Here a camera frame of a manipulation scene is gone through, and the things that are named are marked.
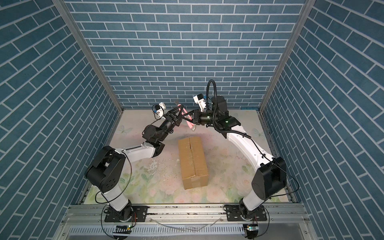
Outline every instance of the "black motor housing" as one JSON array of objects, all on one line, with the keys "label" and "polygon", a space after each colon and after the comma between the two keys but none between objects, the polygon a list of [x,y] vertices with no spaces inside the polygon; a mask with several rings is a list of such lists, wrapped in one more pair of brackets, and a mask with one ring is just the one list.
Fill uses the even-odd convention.
[{"label": "black motor housing", "polygon": [[286,173],[276,165],[286,171],[284,159],[278,157],[273,159],[272,162],[261,166],[253,177],[252,189],[262,200],[270,198],[287,184]]},{"label": "black motor housing", "polygon": [[125,155],[115,152],[110,146],[105,146],[97,153],[84,176],[102,193],[108,192],[118,184],[124,161]]}]

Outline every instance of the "mounting plate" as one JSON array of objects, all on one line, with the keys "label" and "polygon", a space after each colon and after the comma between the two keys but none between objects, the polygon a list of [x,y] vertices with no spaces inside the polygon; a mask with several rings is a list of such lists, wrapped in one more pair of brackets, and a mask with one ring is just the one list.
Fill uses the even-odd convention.
[{"label": "mounting plate", "polygon": [[[119,217],[115,214],[114,211],[109,210],[110,207],[104,210],[104,213],[107,215],[105,216],[104,221],[105,222],[119,222]],[[147,217],[147,206],[132,206],[133,214],[136,213],[136,222],[144,222],[145,218]]]},{"label": "mounting plate", "polygon": [[[237,222],[237,221],[248,221],[248,219],[243,219],[240,214],[239,205],[224,205],[224,210],[227,212],[227,221],[228,222]],[[257,221],[266,221],[265,211],[262,208],[259,208],[255,211]]]}]

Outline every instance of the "floral tabletop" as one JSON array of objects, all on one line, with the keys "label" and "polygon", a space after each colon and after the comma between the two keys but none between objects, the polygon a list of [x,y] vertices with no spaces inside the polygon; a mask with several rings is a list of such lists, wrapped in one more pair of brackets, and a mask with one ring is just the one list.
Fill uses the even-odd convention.
[{"label": "floral tabletop", "polygon": [[[244,129],[267,152],[269,147],[265,139],[256,111],[231,110],[230,115],[236,117]],[[141,144],[144,139],[141,132],[152,122],[150,110],[126,110],[110,143],[111,147],[129,147]],[[185,190],[180,171],[180,160],[177,140],[188,136],[200,136],[209,180],[208,186]],[[192,132],[184,122],[175,127],[174,133],[168,135],[163,142],[162,153],[154,158],[132,162],[131,181],[124,195],[136,204],[166,203],[232,203],[246,196],[252,189],[251,181],[255,171],[246,157],[232,143],[217,133],[213,128],[197,126]],[[130,176],[129,164],[124,165],[120,177],[120,187],[124,189]],[[95,204],[98,188],[92,186],[85,204]],[[101,194],[99,202],[105,201]],[[274,197],[267,202],[287,202],[286,196]]]}]

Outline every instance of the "box flap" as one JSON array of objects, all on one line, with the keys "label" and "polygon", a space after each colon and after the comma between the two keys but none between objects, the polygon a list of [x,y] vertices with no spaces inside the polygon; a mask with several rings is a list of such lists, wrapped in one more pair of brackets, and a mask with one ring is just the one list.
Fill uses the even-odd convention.
[{"label": "box flap", "polygon": [[196,176],[208,175],[207,163],[205,162],[203,145],[200,137],[189,137],[192,158]]},{"label": "box flap", "polygon": [[189,142],[189,137],[179,140],[179,157],[181,167],[181,177],[183,179],[195,175],[195,166]]}]

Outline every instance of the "blue brick wallpaper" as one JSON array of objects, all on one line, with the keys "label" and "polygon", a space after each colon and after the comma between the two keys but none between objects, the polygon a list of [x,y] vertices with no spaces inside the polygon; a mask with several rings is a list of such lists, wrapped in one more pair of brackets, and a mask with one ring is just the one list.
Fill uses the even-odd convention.
[{"label": "blue brick wallpaper", "polygon": [[256,108],[304,1],[66,3],[125,108],[195,107],[209,79],[229,107]]},{"label": "blue brick wallpaper", "polygon": [[319,239],[384,239],[383,33],[384,1],[317,0],[265,109]]},{"label": "blue brick wallpaper", "polygon": [[52,238],[117,110],[51,0],[0,6],[0,239]]}]

